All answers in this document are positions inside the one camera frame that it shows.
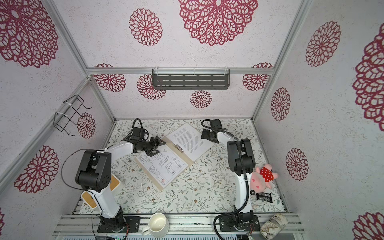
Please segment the marbled patterned cup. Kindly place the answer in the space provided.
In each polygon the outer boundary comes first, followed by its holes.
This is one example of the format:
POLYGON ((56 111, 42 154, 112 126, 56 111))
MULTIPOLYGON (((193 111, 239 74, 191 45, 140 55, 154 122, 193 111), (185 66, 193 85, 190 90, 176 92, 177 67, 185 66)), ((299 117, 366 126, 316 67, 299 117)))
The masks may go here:
POLYGON ((288 219, 281 213, 275 214, 260 228, 260 233, 266 240, 273 240, 288 224, 288 219))

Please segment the beige manila folder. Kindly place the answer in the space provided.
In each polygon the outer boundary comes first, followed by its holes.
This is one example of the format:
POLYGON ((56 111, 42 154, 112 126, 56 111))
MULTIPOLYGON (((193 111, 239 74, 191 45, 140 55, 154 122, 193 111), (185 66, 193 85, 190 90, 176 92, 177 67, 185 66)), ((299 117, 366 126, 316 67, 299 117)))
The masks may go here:
POLYGON ((136 163, 154 185, 163 191, 184 170, 203 156, 214 143, 203 140, 201 133, 188 123, 165 136, 164 146, 153 157, 139 155, 136 163))

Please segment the white technical drawing sheet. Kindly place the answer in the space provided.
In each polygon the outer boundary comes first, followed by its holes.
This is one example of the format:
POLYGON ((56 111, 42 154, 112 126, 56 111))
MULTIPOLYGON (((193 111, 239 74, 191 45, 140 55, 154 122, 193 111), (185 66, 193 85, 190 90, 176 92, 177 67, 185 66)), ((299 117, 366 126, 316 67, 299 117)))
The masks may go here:
POLYGON ((168 146, 161 146, 159 151, 159 154, 151 158, 146 154, 138 155, 135 161, 154 185, 163 191, 189 164, 168 146))

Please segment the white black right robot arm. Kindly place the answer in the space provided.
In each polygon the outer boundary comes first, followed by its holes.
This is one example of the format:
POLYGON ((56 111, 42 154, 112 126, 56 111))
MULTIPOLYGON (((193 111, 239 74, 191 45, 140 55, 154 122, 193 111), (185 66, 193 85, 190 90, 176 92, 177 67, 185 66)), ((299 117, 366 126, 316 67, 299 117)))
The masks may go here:
POLYGON ((249 139, 239 139, 228 129, 222 126, 219 119, 202 120, 204 127, 201 138, 216 144, 224 144, 227 147, 228 165, 235 176, 235 203, 234 212, 252 213, 250 200, 250 181, 256 161, 249 139))

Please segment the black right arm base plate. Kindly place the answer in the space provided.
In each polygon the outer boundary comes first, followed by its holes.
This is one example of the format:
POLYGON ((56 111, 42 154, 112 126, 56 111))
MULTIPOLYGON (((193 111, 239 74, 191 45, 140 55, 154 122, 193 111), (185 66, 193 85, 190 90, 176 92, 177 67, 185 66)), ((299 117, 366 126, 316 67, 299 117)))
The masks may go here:
POLYGON ((261 229, 259 219, 252 210, 220 217, 219 223, 221 232, 258 232, 261 229))

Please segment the white wooden-top tissue box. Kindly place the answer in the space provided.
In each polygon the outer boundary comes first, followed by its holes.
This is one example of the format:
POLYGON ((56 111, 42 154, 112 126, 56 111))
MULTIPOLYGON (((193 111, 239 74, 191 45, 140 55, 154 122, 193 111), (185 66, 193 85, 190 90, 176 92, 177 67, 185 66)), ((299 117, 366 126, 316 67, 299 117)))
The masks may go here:
MULTIPOLYGON (((110 189, 113 196, 116 197, 123 187, 123 183, 114 174, 112 174, 110 189)), ((91 210, 101 210, 89 192, 83 192, 81 199, 90 207, 91 210)))

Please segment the small black card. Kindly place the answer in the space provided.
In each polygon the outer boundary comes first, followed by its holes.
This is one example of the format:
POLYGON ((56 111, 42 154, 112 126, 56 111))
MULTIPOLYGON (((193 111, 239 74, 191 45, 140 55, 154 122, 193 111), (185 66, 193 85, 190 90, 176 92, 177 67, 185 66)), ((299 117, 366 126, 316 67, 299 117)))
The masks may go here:
POLYGON ((257 200, 272 203, 272 195, 270 193, 257 193, 257 200))

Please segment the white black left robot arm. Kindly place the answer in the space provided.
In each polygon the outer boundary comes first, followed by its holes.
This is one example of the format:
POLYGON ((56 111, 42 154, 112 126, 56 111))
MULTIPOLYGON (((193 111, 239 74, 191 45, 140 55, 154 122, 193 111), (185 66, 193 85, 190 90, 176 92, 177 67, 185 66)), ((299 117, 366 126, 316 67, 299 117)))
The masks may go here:
POLYGON ((159 137, 147 139, 145 129, 134 127, 122 141, 103 150, 85 150, 75 182, 86 192, 90 192, 101 210, 103 219, 115 219, 121 211, 110 189, 112 162, 131 154, 158 154, 159 146, 166 144, 159 137))

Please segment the white ceramic mug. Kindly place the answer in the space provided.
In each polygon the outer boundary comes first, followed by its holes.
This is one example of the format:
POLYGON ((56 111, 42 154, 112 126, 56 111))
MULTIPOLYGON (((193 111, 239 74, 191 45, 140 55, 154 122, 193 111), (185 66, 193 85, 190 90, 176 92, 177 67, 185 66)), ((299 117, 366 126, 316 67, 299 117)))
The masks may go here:
POLYGON ((155 213, 151 216, 149 223, 141 231, 142 236, 152 235, 154 238, 165 237, 170 229, 167 217, 162 213, 155 213))

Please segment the grey slotted wall shelf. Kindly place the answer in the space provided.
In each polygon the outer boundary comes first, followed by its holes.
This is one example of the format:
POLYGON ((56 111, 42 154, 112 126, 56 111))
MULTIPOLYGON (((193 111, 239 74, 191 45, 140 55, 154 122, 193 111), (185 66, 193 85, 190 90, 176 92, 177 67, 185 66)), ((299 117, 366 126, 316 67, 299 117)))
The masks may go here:
POLYGON ((227 90, 231 71, 222 70, 152 70, 152 85, 156 90, 227 90))

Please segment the white printed text sheet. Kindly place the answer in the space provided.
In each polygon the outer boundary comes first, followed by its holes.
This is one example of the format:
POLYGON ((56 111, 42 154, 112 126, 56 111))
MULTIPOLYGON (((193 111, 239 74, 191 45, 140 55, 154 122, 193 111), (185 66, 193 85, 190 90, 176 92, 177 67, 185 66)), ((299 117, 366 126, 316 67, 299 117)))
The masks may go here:
POLYGON ((179 157, 193 163, 214 145, 208 140, 203 140, 201 136, 198 130, 185 123, 165 136, 164 141, 179 157))

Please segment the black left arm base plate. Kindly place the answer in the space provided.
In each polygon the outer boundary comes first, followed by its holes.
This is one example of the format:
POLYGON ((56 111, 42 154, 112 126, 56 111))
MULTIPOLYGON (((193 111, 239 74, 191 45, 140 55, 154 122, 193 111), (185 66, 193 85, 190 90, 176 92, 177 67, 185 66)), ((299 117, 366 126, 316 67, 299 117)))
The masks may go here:
POLYGON ((120 208, 114 218, 100 217, 97 233, 137 233, 139 231, 141 217, 124 217, 123 209, 120 208))

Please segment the pink pig plush toy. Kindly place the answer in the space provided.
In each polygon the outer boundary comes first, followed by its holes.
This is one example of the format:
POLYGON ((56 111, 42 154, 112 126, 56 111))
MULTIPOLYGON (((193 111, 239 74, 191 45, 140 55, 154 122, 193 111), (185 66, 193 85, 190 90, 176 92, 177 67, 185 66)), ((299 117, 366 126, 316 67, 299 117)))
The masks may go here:
POLYGON ((279 174, 273 172, 270 164, 266 164, 262 168, 255 168, 251 175, 250 194, 254 196, 263 193, 266 189, 273 189, 275 187, 273 182, 278 177, 279 174))

